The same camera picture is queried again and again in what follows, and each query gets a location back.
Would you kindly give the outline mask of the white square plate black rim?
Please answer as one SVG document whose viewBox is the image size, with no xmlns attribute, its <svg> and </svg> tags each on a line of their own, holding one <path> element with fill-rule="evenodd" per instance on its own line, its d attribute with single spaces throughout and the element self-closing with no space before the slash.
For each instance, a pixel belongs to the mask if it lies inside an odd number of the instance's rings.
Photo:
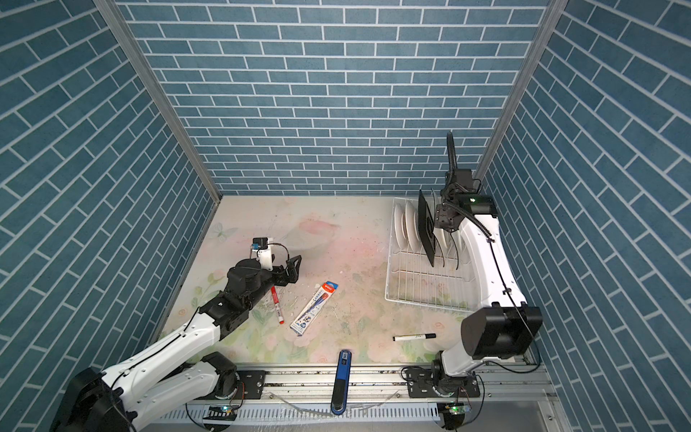
<svg viewBox="0 0 691 432">
<path fill-rule="evenodd" d="M 451 131 L 446 134 L 446 148 L 448 156 L 448 173 L 452 175 L 457 169 L 457 156 L 455 150 L 455 137 Z"/>
</svg>

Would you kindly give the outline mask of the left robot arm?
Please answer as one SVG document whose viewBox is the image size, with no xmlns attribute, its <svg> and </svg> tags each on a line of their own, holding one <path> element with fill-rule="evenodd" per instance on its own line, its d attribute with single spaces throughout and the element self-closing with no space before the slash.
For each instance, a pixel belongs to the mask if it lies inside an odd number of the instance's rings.
<svg viewBox="0 0 691 432">
<path fill-rule="evenodd" d="M 237 262 L 225 288 L 190 320 L 140 353 L 102 371 L 88 367 L 68 383 L 52 431 L 140 431 L 199 397 L 230 399 L 238 391 L 236 365 L 219 352 L 189 358 L 226 338 L 275 286 L 299 280 L 301 256 L 283 266 L 257 258 Z"/>
</svg>

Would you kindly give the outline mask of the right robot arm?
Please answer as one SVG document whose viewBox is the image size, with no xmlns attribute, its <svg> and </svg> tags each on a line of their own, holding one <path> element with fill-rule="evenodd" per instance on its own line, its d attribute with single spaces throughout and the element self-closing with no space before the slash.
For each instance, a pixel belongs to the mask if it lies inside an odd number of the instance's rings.
<svg viewBox="0 0 691 432">
<path fill-rule="evenodd" d="M 460 239 L 470 258 L 478 308 L 461 323 L 461 340 L 432 364 L 440 394 L 459 394 L 473 383 L 473 371 L 527 352 L 543 324 L 540 309 L 521 293 L 500 239 L 497 207 L 480 193 L 469 169 L 451 167 L 435 210 L 435 226 Z"/>
</svg>

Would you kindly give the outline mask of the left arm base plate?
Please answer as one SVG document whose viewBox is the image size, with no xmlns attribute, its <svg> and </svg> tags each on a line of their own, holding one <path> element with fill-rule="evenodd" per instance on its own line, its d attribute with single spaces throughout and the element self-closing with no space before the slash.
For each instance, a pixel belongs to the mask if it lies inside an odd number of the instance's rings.
<svg viewBox="0 0 691 432">
<path fill-rule="evenodd" d="M 265 370 L 226 372 L 219 378 L 214 397 L 219 400 L 259 400 L 265 381 Z"/>
</svg>

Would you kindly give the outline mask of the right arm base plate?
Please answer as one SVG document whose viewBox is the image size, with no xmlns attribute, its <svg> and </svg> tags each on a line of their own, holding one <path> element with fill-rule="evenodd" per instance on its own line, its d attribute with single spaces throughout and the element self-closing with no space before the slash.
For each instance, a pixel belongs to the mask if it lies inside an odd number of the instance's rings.
<svg viewBox="0 0 691 432">
<path fill-rule="evenodd" d="M 399 374 L 412 399 L 480 397 L 479 383 L 470 376 L 449 377 L 417 365 L 405 366 Z"/>
</svg>

